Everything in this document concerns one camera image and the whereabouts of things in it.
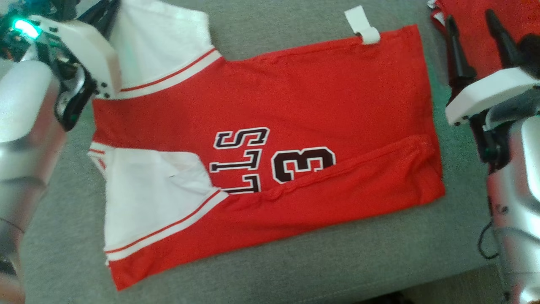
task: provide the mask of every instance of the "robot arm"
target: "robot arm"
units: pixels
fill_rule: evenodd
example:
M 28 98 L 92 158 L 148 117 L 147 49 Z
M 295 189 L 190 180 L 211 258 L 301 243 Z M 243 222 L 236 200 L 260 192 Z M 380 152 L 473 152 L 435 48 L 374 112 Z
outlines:
M 119 1 L 103 0 L 71 20 L 75 4 L 25 0 L 0 16 L 0 56 L 18 62 L 0 81 L 0 255 L 19 282 L 19 244 L 66 132 L 90 99 L 113 97 L 121 86 L 118 55 L 104 37 Z M 24 298 L 7 275 L 0 289 Z
M 493 11 L 486 19 L 504 69 L 476 81 L 450 16 L 453 94 L 446 116 L 450 125 L 469 122 L 489 164 L 488 203 L 507 301 L 531 304 L 540 301 L 540 36 L 527 35 L 518 48 Z

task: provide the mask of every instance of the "fabric surface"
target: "fabric surface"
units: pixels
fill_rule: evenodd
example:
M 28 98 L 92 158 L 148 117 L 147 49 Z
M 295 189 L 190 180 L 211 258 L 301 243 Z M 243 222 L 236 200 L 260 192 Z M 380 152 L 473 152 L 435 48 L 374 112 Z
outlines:
M 435 5 L 435 14 L 440 11 L 444 20 L 449 15 L 456 20 L 463 51 L 478 78 L 502 69 L 497 44 L 485 21 L 486 10 L 495 12 L 516 43 L 528 33 L 540 35 L 540 2 L 537 0 L 437 0 Z M 434 18 L 434 22 L 440 25 L 440 20 Z
M 343 12 L 359 4 L 381 32 L 417 23 L 447 194 L 427 206 L 190 263 L 118 293 L 104 266 L 105 188 L 86 156 L 95 131 L 87 107 L 23 240 L 28 303 L 351 303 L 487 263 L 476 251 L 489 221 L 486 168 L 470 131 L 446 123 L 445 46 L 424 0 L 171 3 L 208 13 L 212 41 L 228 60 L 350 37 Z
M 113 100 L 94 101 L 90 147 L 105 171 L 105 252 L 119 290 L 443 195 L 416 27 L 377 44 L 352 36 L 228 61 L 200 47 L 201 12 L 148 0 L 121 10 L 111 43 L 131 74 Z M 188 38 L 147 31 L 176 23 Z

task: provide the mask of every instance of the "jersey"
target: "jersey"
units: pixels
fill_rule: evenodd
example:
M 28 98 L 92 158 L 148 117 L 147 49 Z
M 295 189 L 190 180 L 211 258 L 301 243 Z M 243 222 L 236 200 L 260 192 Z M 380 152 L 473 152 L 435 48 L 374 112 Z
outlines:
M 89 154 L 106 179 L 119 290 L 444 194 L 416 26 L 378 44 L 351 37 L 228 61 L 207 22 L 129 0 L 111 34 L 124 89 L 94 100 Z
M 445 32 L 444 21 L 449 15 L 456 20 L 460 42 L 469 64 L 476 69 L 478 78 L 484 78 L 502 69 L 495 39 L 489 34 L 485 11 L 492 9 L 519 42 L 528 33 L 540 35 L 540 2 L 538 0 L 436 0 L 432 20 Z

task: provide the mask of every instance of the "black cable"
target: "black cable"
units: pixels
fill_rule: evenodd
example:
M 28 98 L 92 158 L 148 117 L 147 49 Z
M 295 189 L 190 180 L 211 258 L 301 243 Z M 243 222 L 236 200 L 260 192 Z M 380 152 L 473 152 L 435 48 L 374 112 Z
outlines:
M 478 238 L 478 252 L 480 253 L 480 255 L 486 259 L 486 260 L 492 260 L 496 257 L 499 256 L 499 253 L 495 253 L 494 255 L 490 255 L 488 256 L 487 254 L 485 254 L 484 250 L 482 249 L 482 241 L 484 240 L 484 234 L 486 231 L 488 231 L 488 229 L 493 225 L 493 220 L 489 221 L 489 223 L 487 225 L 485 225 L 484 229 L 482 229 L 482 232 L 480 233 L 480 237 Z

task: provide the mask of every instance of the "clothing tag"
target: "clothing tag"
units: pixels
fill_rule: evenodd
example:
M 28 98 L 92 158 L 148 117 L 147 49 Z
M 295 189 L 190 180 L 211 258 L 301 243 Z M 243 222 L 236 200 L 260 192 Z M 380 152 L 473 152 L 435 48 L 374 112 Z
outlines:
M 437 21 L 439 21 L 442 25 L 444 25 L 444 15 L 441 11 L 436 12 L 431 15 L 433 18 L 435 18 Z
M 368 18 L 361 5 L 345 11 L 345 17 L 353 32 L 362 36 L 363 44 L 375 44 L 381 40 L 381 34 L 376 28 L 369 25 Z
M 437 0 L 428 0 L 428 6 L 431 9 L 435 9 L 437 7 Z

